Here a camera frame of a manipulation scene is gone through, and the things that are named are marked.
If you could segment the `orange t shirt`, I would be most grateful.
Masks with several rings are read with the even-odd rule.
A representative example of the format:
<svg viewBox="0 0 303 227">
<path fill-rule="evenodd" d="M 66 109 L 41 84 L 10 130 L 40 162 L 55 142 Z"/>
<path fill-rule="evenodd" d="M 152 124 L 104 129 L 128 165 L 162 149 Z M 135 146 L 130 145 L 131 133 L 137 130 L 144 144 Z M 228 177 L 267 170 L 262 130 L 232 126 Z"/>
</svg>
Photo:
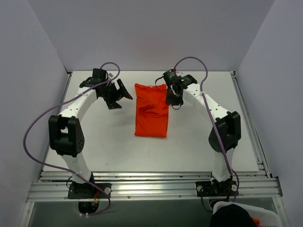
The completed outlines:
<svg viewBox="0 0 303 227">
<path fill-rule="evenodd" d="M 145 86 L 136 83 L 135 136 L 165 138 L 168 131 L 169 105 L 166 85 Z"/>
</svg>

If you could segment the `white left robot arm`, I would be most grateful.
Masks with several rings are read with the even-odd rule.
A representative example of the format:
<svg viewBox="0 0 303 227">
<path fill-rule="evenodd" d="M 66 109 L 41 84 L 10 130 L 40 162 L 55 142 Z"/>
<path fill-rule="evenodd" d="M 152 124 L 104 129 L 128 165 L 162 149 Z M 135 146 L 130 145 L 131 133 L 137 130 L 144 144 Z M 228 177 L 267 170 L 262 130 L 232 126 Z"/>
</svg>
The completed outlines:
<svg viewBox="0 0 303 227">
<path fill-rule="evenodd" d="M 122 98 L 133 99 L 120 79 L 116 81 L 119 88 L 114 82 L 109 82 L 90 89 L 100 82 L 92 77 L 83 81 L 71 104 L 58 115 L 50 116 L 48 120 L 50 148 L 55 150 L 66 162 L 68 169 L 73 171 L 72 184 L 79 188 L 78 192 L 84 198 L 91 198 L 96 187 L 93 173 L 87 167 L 82 154 L 85 138 L 80 122 L 90 106 L 100 97 L 109 110 L 122 108 L 117 103 Z"/>
</svg>

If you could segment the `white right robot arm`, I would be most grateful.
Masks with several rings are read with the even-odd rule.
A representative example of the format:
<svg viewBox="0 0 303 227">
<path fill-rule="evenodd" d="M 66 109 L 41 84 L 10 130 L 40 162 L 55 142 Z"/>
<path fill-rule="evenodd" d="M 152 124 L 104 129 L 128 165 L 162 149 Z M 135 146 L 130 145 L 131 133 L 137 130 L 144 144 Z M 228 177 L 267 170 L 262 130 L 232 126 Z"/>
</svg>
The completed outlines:
<svg viewBox="0 0 303 227">
<path fill-rule="evenodd" d="M 215 195 L 227 190 L 228 180 L 233 175 L 232 158 L 241 139 L 241 117 L 237 111 L 230 112 L 205 91 L 197 82 L 173 82 L 167 85 L 166 102 L 171 106 L 183 105 L 188 101 L 200 113 L 209 117 L 212 125 L 208 142 L 215 151 L 210 189 Z"/>
</svg>

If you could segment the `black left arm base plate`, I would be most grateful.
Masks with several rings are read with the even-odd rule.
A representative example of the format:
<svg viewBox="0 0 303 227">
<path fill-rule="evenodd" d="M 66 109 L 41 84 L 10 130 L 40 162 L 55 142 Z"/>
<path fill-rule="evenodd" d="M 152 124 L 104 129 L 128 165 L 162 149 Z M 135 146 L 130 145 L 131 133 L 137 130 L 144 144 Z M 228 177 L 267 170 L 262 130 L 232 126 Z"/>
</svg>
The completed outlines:
<svg viewBox="0 0 303 227">
<path fill-rule="evenodd" d="M 104 193 L 91 186 L 90 184 L 84 183 L 71 183 L 68 191 L 68 199 L 106 199 L 111 194 L 111 183 L 95 183 L 97 187 L 102 189 Z"/>
</svg>

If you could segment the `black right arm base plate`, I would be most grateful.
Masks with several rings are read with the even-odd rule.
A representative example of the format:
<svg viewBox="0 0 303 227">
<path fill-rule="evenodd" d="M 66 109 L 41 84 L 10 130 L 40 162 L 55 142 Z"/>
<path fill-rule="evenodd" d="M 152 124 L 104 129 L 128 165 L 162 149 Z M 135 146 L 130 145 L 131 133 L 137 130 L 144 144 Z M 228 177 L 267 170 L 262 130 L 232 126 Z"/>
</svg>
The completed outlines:
<svg viewBox="0 0 303 227">
<path fill-rule="evenodd" d="M 210 181 L 198 181 L 196 184 L 196 192 L 199 197 L 230 197 L 238 196 L 238 184 L 232 178 L 223 182 L 213 179 Z"/>
</svg>

